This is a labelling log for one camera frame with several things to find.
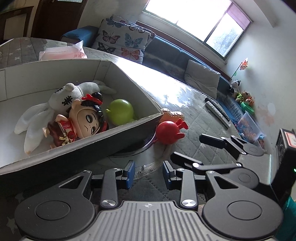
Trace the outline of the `red balloon toy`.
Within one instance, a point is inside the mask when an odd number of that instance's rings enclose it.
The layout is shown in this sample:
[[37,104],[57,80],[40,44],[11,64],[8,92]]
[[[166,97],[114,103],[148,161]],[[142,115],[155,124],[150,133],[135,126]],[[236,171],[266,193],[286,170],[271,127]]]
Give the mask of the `red balloon toy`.
[[185,137],[185,134],[180,132],[180,129],[188,130],[189,127],[185,121],[181,118],[176,122],[173,121],[163,121],[156,128],[156,139],[155,142],[160,142],[164,145],[174,144],[179,139]]

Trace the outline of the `tan peanut squeeze toy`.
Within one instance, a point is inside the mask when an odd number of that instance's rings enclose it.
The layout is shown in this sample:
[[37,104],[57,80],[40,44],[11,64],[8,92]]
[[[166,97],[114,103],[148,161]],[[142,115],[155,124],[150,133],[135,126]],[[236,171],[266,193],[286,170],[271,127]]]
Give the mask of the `tan peanut squeeze toy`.
[[184,114],[182,114],[180,111],[171,111],[167,108],[162,108],[163,116],[159,120],[159,123],[162,123],[164,121],[172,121],[176,122],[178,119],[185,120]]

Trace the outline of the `big-head doll red dress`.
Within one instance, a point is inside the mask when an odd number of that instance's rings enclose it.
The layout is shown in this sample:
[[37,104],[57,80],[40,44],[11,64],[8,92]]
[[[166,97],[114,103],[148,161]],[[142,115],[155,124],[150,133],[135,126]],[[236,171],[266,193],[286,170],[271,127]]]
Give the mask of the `big-head doll red dress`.
[[109,129],[101,108],[103,97],[100,92],[86,94],[76,99],[68,116],[59,114],[43,128],[45,137],[52,136],[51,148],[64,146],[83,138],[91,137]]

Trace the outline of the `white knitted plush rabbit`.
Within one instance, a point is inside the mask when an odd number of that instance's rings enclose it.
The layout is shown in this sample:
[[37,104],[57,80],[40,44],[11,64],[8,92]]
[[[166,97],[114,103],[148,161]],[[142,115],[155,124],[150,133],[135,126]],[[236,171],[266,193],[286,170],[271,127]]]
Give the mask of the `white knitted plush rabbit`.
[[116,90],[105,85],[104,82],[94,80],[78,85],[67,83],[56,90],[45,103],[31,106],[19,118],[15,126],[15,134],[26,131],[24,152],[30,154],[43,140],[41,128],[51,121],[55,114],[65,114],[73,101],[82,99],[86,94],[100,92],[104,94],[116,94]]

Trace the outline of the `grey quilted star tablecloth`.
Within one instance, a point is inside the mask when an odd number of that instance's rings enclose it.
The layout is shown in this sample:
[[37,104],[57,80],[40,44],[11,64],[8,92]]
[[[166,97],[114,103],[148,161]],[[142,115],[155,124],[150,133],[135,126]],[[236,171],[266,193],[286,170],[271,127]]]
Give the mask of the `grey quilted star tablecloth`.
[[[202,161],[206,165],[232,163],[234,159],[225,151],[201,144],[199,136],[203,133],[215,137],[229,137],[238,134],[236,128],[226,128],[205,107],[205,96],[183,84],[180,78],[163,74],[165,63],[153,57],[149,68],[157,74],[147,77],[144,83],[163,108],[177,110],[184,114],[189,129],[185,137],[171,146],[153,144],[147,150],[133,155],[136,163],[134,185],[131,190],[120,190],[119,200],[168,201],[179,200],[179,191],[166,188],[161,166],[172,152],[179,152]],[[21,234],[16,226],[14,213],[17,205],[24,199],[63,181],[82,170],[102,174],[112,167],[123,167],[128,157],[91,156],[82,161],[82,152],[75,155],[75,162],[52,161],[1,177],[1,240],[19,240]]]

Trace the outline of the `white remote control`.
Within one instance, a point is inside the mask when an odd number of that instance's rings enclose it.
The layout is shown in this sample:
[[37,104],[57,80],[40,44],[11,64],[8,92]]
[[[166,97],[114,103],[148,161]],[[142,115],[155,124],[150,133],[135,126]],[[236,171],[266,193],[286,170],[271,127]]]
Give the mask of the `white remote control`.
[[215,106],[213,104],[211,104],[211,102],[207,101],[205,102],[205,106],[210,109],[210,111],[212,113],[215,114],[215,116],[222,122],[222,124],[224,124],[224,126],[226,126],[227,128],[231,127],[231,124],[229,123],[229,121],[226,120],[226,118],[223,116],[223,114],[218,111],[217,108],[215,108]]

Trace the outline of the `black remote control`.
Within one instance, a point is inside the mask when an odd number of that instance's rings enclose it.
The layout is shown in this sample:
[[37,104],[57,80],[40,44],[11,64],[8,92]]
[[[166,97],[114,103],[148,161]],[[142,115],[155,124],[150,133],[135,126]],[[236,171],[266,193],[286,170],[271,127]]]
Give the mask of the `black remote control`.
[[226,118],[227,121],[230,121],[229,116],[227,116],[227,114],[217,105],[217,103],[214,100],[206,97],[205,102],[207,101],[209,101],[215,108],[217,108],[217,110],[222,114],[222,116]]

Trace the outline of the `clear plastic toy bin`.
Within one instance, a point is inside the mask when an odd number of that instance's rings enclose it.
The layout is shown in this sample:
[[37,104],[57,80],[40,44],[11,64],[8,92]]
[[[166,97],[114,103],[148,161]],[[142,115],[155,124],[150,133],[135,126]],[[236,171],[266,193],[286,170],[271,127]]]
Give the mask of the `clear plastic toy bin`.
[[261,131],[248,112],[245,112],[238,121],[237,128],[243,139],[265,150],[266,135]]

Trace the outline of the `stuffed toys pile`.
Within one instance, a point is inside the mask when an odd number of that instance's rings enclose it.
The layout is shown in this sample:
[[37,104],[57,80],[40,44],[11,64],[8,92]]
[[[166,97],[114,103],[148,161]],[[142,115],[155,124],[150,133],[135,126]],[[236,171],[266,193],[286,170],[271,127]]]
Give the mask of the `stuffed toys pile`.
[[230,83],[232,97],[240,105],[243,112],[248,112],[250,115],[254,115],[254,100],[248,91],[239,91],[238,87],[240,86],[240,83],[240,80],[234,80]]

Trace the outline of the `green balloon toy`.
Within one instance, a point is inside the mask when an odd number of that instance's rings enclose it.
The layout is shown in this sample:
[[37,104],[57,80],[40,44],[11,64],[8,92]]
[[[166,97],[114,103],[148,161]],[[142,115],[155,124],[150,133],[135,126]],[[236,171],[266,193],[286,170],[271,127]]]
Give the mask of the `green balloon toy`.
[[133,106],[125,99],[112,101],[106,109],[106,114],[108,120],[114,126],[121,126],[135,121]]

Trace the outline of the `grey sofa pillow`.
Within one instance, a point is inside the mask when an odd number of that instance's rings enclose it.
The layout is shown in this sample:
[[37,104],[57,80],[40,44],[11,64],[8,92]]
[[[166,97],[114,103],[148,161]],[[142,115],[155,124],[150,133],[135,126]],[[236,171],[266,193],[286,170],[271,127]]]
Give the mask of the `grey sofa pillow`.
[[193,60],[188,60],[185,83],[216,99],[220,73]]

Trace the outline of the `paper pinwheel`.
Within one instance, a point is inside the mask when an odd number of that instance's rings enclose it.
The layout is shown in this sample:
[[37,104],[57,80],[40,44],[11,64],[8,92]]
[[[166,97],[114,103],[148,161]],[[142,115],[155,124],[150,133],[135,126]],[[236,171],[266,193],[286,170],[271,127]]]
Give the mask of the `paper pinwheel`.
[[234,76],[237,75],[237,71],[238,70],[245,70],[248,67],[248,58],[245,58],[237,67],[237,69],[234,71],[234,73],[232,74],[231,78],[233,78]]

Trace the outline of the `window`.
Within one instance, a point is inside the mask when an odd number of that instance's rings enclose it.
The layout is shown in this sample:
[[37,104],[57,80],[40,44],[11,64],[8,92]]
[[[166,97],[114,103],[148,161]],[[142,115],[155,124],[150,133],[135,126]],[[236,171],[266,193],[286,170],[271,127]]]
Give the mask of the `window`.
[[251,24],[234,1],[148,1],[144,12],[177,27],[226,59]]

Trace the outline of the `pink tissue pack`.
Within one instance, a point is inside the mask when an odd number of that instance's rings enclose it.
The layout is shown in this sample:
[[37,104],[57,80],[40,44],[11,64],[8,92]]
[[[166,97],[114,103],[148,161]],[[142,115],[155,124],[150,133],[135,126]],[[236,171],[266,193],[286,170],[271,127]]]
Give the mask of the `pink tissue pack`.
[[72,46],[47,48],[39,53],[39,61],[59,59],[87,59],[83,49],[83,41]]

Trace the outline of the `white cardboard box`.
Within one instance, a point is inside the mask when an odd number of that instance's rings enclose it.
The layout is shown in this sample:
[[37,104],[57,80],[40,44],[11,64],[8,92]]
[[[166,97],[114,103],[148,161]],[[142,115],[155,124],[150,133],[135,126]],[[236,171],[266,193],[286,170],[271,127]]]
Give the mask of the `white cardboard box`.
[[1,174],[79,154],[105,157],[155,131],[163,115],[111,61],[46,60],[1,70]]

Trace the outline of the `butterfly print cushion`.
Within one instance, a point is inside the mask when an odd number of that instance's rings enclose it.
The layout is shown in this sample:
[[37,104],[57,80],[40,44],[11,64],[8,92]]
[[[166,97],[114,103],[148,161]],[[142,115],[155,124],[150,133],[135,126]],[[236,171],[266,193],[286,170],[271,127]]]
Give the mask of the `butterfly print cushion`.
[[142,64],[145,49],[155,36],[149,29],[111,16],[102,20],[92,48]]

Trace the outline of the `dark wooden door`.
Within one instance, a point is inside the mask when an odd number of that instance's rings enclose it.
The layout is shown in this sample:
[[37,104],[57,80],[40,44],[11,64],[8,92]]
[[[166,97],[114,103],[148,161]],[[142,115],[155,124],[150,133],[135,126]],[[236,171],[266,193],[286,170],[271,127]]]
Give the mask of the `dark wooden door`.
[[62,35],[78,26],[87,0],[39,1],[31,31],[31,37],[60,40]]

